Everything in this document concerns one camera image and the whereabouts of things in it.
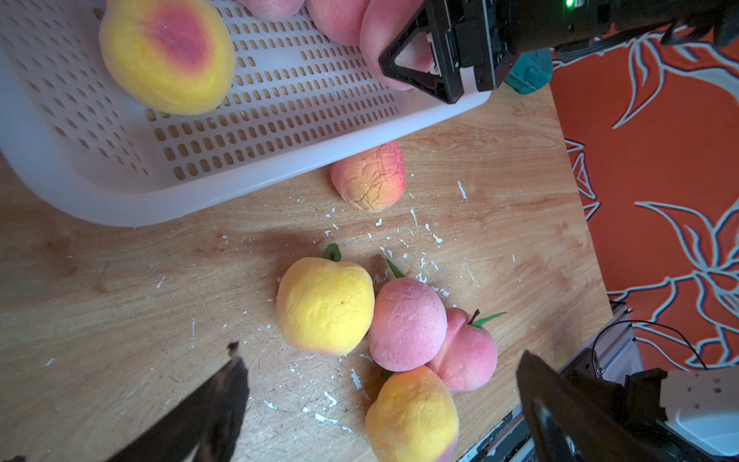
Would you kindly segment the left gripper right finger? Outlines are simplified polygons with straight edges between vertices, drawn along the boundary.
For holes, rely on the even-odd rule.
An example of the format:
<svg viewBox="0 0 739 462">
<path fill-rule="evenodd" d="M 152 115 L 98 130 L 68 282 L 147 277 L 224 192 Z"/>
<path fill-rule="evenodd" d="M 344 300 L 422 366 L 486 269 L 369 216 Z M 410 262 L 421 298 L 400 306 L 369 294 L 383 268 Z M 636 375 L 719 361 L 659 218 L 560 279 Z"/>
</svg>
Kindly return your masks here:
<svg viewBox="0 0 739 462">
<path fill-rule="evenodd" d="M 524 352 L 517 383 L 523 413 L 541 461 L 658 461 L 575 385 L 544 360 Z"/>
</svg>

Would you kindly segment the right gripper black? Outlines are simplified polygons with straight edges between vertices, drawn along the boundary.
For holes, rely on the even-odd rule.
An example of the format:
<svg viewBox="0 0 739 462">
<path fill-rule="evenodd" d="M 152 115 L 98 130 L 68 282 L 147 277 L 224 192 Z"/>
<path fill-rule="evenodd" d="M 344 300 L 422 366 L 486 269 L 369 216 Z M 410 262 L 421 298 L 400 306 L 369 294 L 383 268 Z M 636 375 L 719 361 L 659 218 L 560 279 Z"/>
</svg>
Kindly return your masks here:
<svg viewBox="0 0 739 462">
<path fill-rule="evenodd" d="M 496 90 L 519 56 L 584 49 L 611 16 L 610 1 L 465 1 L 454 40 L 448 2 L 425 1 L 378 62 L 385 77 L 454 104 L 464 93 L 461 67 L 473 69 L 479 92 Z"/>
</svg>

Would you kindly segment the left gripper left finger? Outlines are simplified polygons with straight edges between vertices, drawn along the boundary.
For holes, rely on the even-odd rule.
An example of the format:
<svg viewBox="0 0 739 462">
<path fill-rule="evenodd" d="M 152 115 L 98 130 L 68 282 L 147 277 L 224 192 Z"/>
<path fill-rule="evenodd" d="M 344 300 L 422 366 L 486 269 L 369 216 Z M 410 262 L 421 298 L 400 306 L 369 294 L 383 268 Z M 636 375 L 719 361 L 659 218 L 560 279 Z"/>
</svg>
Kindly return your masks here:
<svg viewBox="0 0 739 462">
<path fill-rule="evenodd" d="M 231 460 L 249 398 L 248 369 L 238 349 L 237 342 L 229 344 L 222 368 L 111 460 Z"/>
</svg>

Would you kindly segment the pink peach with leaf lower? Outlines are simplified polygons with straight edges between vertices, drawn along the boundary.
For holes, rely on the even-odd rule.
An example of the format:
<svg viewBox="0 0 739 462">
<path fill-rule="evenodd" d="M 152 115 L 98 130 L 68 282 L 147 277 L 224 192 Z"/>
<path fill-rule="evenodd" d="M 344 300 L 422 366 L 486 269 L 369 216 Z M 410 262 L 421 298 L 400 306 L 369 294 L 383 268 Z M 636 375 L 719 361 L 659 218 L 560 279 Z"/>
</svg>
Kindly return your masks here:
<svg viewBox="0 0 739 462">
<path fill-rule="evenodd" d="M 448 308 L 446 337 L 436 356 L 427 363 L 452 392 L 471 392 L 486 385 L 498 366 L 498 349 L 484 325 L 504 312 L 479 317 L 461 308 Z"/>
</svg>

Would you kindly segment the yellow red peach front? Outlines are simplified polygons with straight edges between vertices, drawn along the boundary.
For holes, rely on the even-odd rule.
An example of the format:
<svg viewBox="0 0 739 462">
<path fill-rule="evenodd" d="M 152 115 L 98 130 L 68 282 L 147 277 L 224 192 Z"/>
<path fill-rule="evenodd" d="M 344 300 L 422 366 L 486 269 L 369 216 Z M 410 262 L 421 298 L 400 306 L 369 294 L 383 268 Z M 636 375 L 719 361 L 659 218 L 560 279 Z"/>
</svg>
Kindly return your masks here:
<svg viewBox="0 0 739 462">
<path fill-rule="evenodd" d="M 388 378 L 365 426 L 379 461 L 450 461 L 459 436 L 450 390 L 425 366 Z"/>
</svg>

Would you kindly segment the pink peach front with leaf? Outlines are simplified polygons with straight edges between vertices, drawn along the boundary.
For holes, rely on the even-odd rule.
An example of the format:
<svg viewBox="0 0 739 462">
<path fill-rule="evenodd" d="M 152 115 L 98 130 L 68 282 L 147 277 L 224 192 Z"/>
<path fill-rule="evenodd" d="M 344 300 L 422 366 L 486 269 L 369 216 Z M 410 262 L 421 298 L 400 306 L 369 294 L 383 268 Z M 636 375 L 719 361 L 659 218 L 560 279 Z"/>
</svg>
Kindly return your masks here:
<svg viewBox="0 0 739 462">
<path fill-rule="evenodd" d="M 257 19 L 283 21 L 296 15 L 304 5 L 304 0 L 239 0 Z"/>
</svg>

